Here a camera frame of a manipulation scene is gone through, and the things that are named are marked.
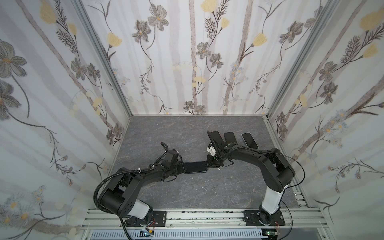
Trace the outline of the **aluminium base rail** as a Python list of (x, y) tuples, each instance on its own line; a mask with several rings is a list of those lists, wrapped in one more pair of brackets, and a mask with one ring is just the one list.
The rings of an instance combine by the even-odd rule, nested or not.
[[(157, 213), (154, 230), (178, 229), (261, 229), (270, 240), (335, 240), (326, 219), (316, 208), (281, 208), (281, 226), (251, 226), (243, 209), (200, 209), (200, 210), (161, 210)], [(92, 231), (123, 230), (123, 225), (115, 215), (98, 210), (88, 210), (81, 226), (81, 240), (87, 240)], [(127, 227), (127, 230), (145, 230), (144, 227)]]

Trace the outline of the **purple-edged phone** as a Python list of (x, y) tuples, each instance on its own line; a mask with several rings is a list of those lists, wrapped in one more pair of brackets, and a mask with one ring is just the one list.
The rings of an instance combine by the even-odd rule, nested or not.
[(251, 149), (258, 149), (259, 148), (258, 144), (254, 140), (251, 133), (243, 133), (242, 138), (243, 138), (243, 140), (244, 140), (244, 142), (248, 148), (251, 148)]
[(209, 137), (212, 145), (215, 148), (221, 149), (223, 146), (226, 145), (226, 143), (224, 142), (222, 136), (220, 135), (220, 133), (218, 131), (213, 131), (213, 132), (207, 131), (207, 134), (208, 134), (208, 137)]

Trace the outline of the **right corner aluminium post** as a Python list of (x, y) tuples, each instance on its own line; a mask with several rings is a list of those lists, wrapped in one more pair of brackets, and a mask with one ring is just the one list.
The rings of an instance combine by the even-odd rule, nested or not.
[(340, 1), (327, 1), (324, 5), (323, 10), (320, 12), (318, 19), (316, 20), (310, 34), (305, 41), (305, 44), (301, 48), (297, 58), (294, 61), (290, 71), (287, 73), (285, 80), (283, 81), (277, 95), (272, 102), (271, 107), (269, 108), (268, 113), (266, 114), (266, 118), (270, 120), (272, 116), (277, 112), (278, 106), (283, 101), (284, 96), (289, 90), (291, 84), (294, 81), (295, 76), (299, 72), (300, 68), (304, 64), (304, 61), (309, 56), (311, 51), (313, 50), (316, 41), (320, 38), (322, 31), (327, 26), (328, 21), (331, 19), (335, 8), (338, 6)]

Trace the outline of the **left corner aluminium post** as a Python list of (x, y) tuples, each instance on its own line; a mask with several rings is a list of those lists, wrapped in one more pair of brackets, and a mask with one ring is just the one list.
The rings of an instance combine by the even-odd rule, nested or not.
[(105, 68), (107, 72), (107, 76), (120, 100), (120, 103), (125, 111), (126, 116), (129, 118), (129, 120), (134, 116), (127, 101), (125, 98), (125, 95), (123, 94), (123, 91), (119, 85), (118, 79), (116, 78), (113, 68), (110, 64), (110, 60), (108, 59), (107, 52), (103, 48), (103, 45), (100, 41), (100, 38), (95, 31), (92, 22), (87, 14), (87, 11), (82, 3), (82, 1), (78, 0), (72, 0), (71, 1), (72, 5), (75, 8), (75, 11), (83, 25), (83, 27), (86, 30), (86, 33), (92, 43), (93, 48), (95, 49), (103, 67)]

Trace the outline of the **corner aluminium post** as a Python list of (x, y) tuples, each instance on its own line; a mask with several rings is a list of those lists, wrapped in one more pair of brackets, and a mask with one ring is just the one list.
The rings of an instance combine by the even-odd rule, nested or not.
[(272, 102), (271, 107), (269, 108), (268, 113), (266, 114), (266, 118), (270, 120), (272, 116), (277, 112), (278, 106), (283, 101), (284, 96), (289, 90), (291, 84), (294, 81), (295, 76), (299, 72), (300, 68), (304, 64), (304, 61), (309, 56), (311, 51), (313, 50), (316, 41), (320, 38), (322, 31), (327, 26), (328, 21), (331, 19), (335, 8), (338, 6), (340, 1), (327, 1), (324, 5), (323, 10), (320, 12), (318, 19), (316, 20), (310, 34), (305, 41), (305, 44), (301, 48), (297, 58), (294, 61), (290, 71), (287, 73), (285, 80), (283, 81), (277, 95)]
[(78, 0), (72, 0), (71, 1), (72, 5), (75, 8), (75, 11), (83, 25), (83, 27), (86, 30), (86, 33), (92, 43), (93, 48), (95, 49), (103, 67), (105, 68), (107, 72), (107, 76), (120, 100), (120, 103), (125, 111), (126, 116), (129, 118), (129, 120), (134, 116), (127, 101), (125, 98), (125, 95), (123, 94), (123, 91), (119, 85), (118, 79), (116, 78), (113, 68), (110, 64), (110, 60), (108, 59), (107, 52), (103, 48), (103, 45), (100, 41), (100, 38), (95, 31), (92, 22), (87, 14), (87, 11), (82, 3), (82, 1)]

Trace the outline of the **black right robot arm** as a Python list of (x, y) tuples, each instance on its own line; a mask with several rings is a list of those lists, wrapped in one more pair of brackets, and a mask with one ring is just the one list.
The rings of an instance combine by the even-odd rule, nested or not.
[(224, 161), (243, 161), (258, 167), (267, 186), (260, 212), (265, 216), (273, 216), (280, 209), (284, 191), (295, 177), (296, 173), (280, 150), (273, 148), (269, 151), (252, 149), (235, 143), (224, 145), (222, 148), (210, 143), (207, 147), (208, 168), (219, 168)]

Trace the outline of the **blue-edged phone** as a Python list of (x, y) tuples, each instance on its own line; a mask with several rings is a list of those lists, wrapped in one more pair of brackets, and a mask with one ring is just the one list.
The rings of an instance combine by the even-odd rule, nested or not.
[(188, 162), (184, 164), (185, 174), (206, 173), (208, 171), (206, 162)]
[(226, 144), (229, 145), (229, 144), (237, 144), (237, 139), (235, 137), (235, 134), (233, 132), (227, 132), (227, 133), (224, 133), (224, 137), (225, 137), (225, 141), (226, 141)]

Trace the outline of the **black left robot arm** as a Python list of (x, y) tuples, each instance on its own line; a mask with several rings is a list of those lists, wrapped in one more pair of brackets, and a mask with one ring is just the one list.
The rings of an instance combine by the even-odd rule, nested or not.
[(157, 182), (175, 180), (185, 172), (182, 156), (177, 150), (166, 151), (146, 169), (120, 168), (100, 182), (94, 191), (96, 207), (120, 218), (150, 219), (152, 207), (138, 199), (142, 187)]

